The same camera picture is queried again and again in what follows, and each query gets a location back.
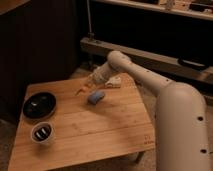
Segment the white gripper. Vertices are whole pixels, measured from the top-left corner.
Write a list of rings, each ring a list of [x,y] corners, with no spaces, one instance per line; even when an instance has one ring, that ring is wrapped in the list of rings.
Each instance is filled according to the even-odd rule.
[[[88,82],[96,85],[104,84],[113,74],[114,71],[109,65],[102,65],[97,67],[93,73],[89,75]],[[89,92],[92,87],[92,84],[85,84],[76,92],[76,94]]]

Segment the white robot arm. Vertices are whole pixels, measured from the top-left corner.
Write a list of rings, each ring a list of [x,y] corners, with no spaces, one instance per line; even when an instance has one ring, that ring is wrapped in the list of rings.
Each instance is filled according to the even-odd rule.
[[[81,86],[83,92],[126,73],[156,96],[156,171],[213,171],[205,119],[206,100],[193,86],[137,65],[120,51],[107,54]]]

